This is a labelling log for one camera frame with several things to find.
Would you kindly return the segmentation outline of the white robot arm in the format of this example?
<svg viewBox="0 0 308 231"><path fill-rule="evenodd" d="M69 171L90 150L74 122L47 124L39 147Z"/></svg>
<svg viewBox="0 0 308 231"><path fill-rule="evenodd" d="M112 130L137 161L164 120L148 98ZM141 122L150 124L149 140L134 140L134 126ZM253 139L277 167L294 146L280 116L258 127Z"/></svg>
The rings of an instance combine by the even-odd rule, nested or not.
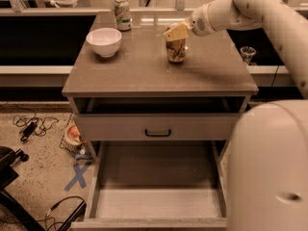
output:
<svg viewBox="0 0 308 231"><path fill-rule="evenodd" d="M302 95L308 94L308 21L283 0L215 0L166 40L260 26ZM273 101L241 116L228 159L227 231L308 231L308 99Z"/></svg>

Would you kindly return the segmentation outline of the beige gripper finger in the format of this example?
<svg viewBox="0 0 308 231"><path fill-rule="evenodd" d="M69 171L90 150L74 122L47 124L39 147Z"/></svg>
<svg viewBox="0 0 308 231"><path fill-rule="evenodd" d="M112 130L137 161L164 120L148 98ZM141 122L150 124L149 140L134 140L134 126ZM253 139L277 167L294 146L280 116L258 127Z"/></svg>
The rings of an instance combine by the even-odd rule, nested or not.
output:
<svg viewBox="0 0 308 231"><path fill-rule="evenodd" d="M186 39L189 36L190 25L186 22L181 22L169 27L164 32L166 41L175 41Z"/></svg>

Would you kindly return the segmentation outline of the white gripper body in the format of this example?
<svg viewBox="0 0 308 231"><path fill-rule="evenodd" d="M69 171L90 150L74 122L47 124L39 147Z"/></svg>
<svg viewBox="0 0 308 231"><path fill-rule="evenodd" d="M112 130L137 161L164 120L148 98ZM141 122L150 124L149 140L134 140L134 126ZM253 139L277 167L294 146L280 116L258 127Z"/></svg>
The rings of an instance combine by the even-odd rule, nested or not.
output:
<svg viewBox="0 0 308 231"><path fill-rule="evenodd" d="M194 10L189 17L189 23L192 27L192 32L199 37L205 37L212 33L212 26L209 20L208 9L208 5L203 5Z"/></svg>

